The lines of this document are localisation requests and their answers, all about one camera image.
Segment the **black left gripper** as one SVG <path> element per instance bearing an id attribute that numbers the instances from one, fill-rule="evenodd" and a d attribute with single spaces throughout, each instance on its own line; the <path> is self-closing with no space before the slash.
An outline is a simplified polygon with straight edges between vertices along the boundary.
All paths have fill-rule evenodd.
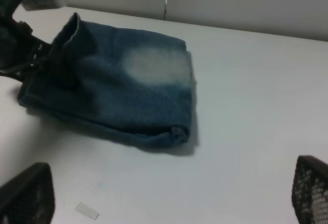
<path id="1" fill-rule="evenodd" d="M 79 80 L 66 62 L 65 49 L 60 44 L 48 44 L 32 35 L 25 22 L 13 19 L 13 13 L 23 0 L 1 0 L 1 76 L 24 80 L 42 69 L 42 89 L 59 86 L 74 90 Z"/>

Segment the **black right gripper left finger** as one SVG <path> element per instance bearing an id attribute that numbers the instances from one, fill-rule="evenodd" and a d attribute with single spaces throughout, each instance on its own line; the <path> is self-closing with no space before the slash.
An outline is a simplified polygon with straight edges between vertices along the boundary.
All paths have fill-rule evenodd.
<path id="1" fill-rule="evenodd" d="M 37 162 L 1 186 L 1 223 L 51 223 L 55 195 L 50 165 Z"/>

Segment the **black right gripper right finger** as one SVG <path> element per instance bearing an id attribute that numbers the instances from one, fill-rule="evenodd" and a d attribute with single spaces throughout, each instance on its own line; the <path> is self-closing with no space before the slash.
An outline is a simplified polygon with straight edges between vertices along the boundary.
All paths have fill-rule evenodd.
<path id="1" fill-rule="evenodd" d="M 292 206 L 299 223 L 327 224 L 327 164 L 310 155 L 297 158 Z"/>

